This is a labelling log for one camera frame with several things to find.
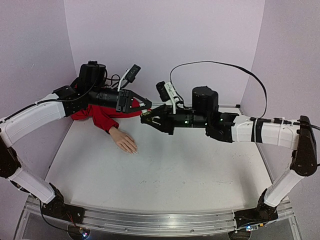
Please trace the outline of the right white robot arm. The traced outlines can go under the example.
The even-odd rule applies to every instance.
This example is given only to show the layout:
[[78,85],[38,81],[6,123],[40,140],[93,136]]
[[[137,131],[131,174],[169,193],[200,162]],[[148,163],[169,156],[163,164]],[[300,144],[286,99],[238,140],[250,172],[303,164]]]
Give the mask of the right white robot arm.
[[238,113],[220,112],[219,95],[207,86],[192,90],[192,106],[181,108],[173,88],[159,87],[163,105],[151,109],[143,107],[140,121],[162,133],[172,135],[175,128],[204,128],[206,136],[220,142],[252,142],[292,151],[291,164],[259,197],[257,206],[234,213],[237,229],[250,231],[278,219],[277,207],[290,191],[305,177],[313,175],[317,168],[317,144],[314,127],[307,116],[297,120],[284,118],[257,118]]

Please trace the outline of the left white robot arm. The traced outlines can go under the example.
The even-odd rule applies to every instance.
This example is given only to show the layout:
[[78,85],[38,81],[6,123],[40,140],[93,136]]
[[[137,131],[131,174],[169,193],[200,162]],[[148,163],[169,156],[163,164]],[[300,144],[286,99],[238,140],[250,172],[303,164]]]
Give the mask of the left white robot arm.
[[81,207],[65,204],[64,196],[52,184],[35,175],[20,160],[13,145],[40,127],[84,110],[88,105],[115,109],[119,113],[147,111],[152,102],[119,85],[105,88],[107,69],[104,64],[89,61],[82,64],[72,86],[54,90],[45,98],[0,120],[0,176],[17,189],[41,201],[46,216],[62,220],[81,217]]

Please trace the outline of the yellow nail polish bottle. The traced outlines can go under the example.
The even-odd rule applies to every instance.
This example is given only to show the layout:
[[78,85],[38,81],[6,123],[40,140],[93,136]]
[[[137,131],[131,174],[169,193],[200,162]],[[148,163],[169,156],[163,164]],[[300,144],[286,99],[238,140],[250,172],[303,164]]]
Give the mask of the yellow nail polish bottle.
[[149,118],[151,113],[152,113],[152,111],[150,111],[150,110],[142,111],[140,117],[141,118]]

